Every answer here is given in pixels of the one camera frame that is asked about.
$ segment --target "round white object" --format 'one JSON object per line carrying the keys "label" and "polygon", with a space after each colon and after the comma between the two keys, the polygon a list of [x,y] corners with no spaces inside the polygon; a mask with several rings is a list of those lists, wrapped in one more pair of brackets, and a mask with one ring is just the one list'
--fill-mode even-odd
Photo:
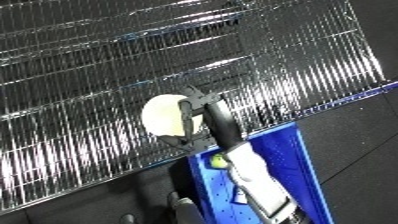
{"label": "round white object", "polygon": [[[183,122],[178,102],[183,95],[160,95],[152,98],[142,110],[142,122],[146,130],[154,135],[184,136]],[[192,118],[194,133],[198,132],[203,116]]]}

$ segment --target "dark floor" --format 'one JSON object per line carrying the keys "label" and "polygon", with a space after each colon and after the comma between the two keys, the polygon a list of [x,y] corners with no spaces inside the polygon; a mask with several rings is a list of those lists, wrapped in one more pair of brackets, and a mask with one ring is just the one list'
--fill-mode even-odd
{"label": "dark floor", "polygon": [[[352,0],[388,79],[398,77],[398,2]],[[398,219],[398,90],[298,122],[336,223]],[[194,194],[186,161],[111,181],[0,217],[1,224],[116,224],[133,212],[165,223],[166,195]]]}

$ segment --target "blue container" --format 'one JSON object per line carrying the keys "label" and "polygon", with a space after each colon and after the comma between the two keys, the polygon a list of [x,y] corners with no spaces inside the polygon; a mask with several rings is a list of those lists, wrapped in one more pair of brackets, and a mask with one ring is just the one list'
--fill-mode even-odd
{"label": "blue container", "polygon": [[[333,223],[300,131],[295,123],[251,136],[254,150],[316,224]],[[248,205],[233,203],[234,185],[226,170],[213,169],[213,149],[189,158],[206,222],[209,224],[261,223]]]}

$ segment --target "wire rack frame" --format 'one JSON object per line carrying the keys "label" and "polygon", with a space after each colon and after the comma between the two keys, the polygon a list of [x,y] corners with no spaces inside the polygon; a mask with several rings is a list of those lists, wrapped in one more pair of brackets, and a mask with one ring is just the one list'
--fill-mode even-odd
{"label": "wire rack frame", "polygon": [[384,81],[346,0],[0,4],[0,214],[183,156],[139,114],[187,84],[250,134]]}

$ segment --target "chrome wire grid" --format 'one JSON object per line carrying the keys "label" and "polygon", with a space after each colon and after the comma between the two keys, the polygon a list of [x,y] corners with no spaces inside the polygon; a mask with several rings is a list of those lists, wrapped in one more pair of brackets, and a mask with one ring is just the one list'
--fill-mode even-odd
{"label": "chrome wire grid", "polygon": [[0,2],[0,213],[178,158],[143,105],[224,93],[246,134],[384,81],[346,0]]}

